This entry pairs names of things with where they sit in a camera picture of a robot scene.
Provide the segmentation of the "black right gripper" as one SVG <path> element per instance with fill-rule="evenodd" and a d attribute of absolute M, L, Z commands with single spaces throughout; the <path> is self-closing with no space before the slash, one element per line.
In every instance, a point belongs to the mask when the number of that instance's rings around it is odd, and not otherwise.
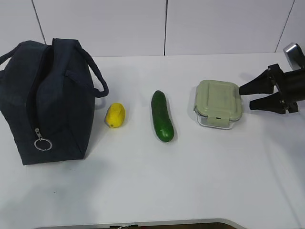
<path fill-rule="evenodd" d="M 305 99 L 305 71 L 302 69 L 283 72 L 278 64 L 268 66 L 252 81 L 239 87 L 240 95 L 270 94 L 252 100 L 251 110 L 269 111 L 278 114 L 296 113 L 297 102 Z"/>

